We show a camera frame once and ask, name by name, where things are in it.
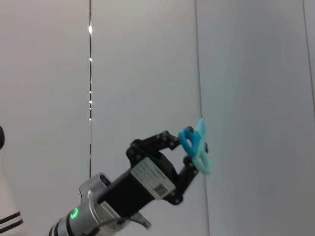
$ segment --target blue object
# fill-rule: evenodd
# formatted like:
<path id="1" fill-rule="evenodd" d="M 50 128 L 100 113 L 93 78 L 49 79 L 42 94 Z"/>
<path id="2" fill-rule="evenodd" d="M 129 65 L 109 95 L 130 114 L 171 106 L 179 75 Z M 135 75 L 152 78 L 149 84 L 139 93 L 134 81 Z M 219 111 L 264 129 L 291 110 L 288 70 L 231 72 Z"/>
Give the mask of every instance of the blue object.
<path id="1" fill-rule="evenodd" d="M 211 172 L 211 163 L 206 153 L 206 125 L 205 120 L 201 118 L 193 132 L 188 129 L 182 129 L 179 133 L 179 141 L 186 153 L 191 156 L 192 162 L 203 174 Z"/>

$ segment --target white backdrop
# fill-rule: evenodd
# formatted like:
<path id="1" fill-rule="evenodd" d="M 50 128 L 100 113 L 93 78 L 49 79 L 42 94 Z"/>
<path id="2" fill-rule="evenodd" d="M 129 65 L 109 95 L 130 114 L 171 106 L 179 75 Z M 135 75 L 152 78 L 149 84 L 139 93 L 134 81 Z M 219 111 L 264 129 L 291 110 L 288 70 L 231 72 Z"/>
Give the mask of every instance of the white backdrop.
<path id="1" fill-rule="evenodd" d="M 306 1 L 312 65 L 313 5 Z M 315 126 L 302 1 L 197 0 L 211 236 L 315 234 Z"/>
<path id="2" fill-rule="evenodd" d="M 0 125 L 30 236 L 80 203 L 89 177 L 88 18 L 85 0 L 0 3 Z"/>
<path id="3" fill-rule="evenodd" d="M 177 134 L 200 116 L 194 0 L 94 0 L 92 172 L 114 180 L 129 167 L 130 143 L 164 130 Z M 167 152 L 177 170 L 182 150 Z M 119 235 L 208 235 L 204 177 L 172 206 L 142 211 L 147 232 L 132 225 Z"/>

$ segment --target barcode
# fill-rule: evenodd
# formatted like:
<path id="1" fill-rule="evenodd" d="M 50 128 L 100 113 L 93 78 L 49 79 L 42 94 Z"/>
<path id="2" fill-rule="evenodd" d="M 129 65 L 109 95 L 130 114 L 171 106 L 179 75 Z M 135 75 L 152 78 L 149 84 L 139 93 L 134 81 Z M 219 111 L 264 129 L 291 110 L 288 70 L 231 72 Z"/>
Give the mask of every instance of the barcode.
<path id="1" fill-rule="evenodd" d="M 159 184 L 153 189 L 160 197 L 162 197 L 165 193 L 167 193 L 167 189 L 163 186 L 163 184 Z"/>

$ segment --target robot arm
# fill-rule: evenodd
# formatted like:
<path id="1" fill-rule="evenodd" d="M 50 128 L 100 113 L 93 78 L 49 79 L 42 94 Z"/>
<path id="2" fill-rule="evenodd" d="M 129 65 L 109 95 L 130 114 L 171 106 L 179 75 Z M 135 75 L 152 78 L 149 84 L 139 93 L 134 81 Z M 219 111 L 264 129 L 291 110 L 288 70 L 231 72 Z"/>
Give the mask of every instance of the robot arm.
<path id="1" fill-rule="evenodd" d="M 129 220 L 149 228 L 151 224 L 138 211 L 155 199 L 180 204 L 198 174 L 192 157 L 184 158 L 184 167 L 178 174 L 160 152 L 165 148 L 173 150 L 179 144 L 179 138 L 167 131 L 133 141 L 126 151 L 130 169 L 113 183 L 103 173 L 83 183 L 81 204 L 60 219 L 48 236 L 111 236 Z"/>

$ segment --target black cable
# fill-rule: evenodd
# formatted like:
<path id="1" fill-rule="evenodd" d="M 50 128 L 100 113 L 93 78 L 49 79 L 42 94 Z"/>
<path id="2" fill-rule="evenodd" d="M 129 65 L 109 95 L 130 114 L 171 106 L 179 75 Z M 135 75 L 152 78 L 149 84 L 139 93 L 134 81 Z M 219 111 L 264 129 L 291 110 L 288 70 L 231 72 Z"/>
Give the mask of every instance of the black cable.
<path id="1" fill-rule="evenodd" d="M 129 217 L 118 217 L 118 218 L 113 218 L 113 219 L 107 220 L 103 223 L 100 223 L 98 226 L 96 226 L 94 229 L 92 229 L 92 231 L 88 235 L 83 233 L 83 234 L 81 234 L 81 236 L 94 236 L 98 233 L 100 227 L 105 226 L 105 225 L 112 223 L 114 221 L 126 221 L 126 220 L 138 223 L 138 224 L 142 225 L 143 227 L 146 227 L 146 224 L 140 220 L 132 219 Z"/>

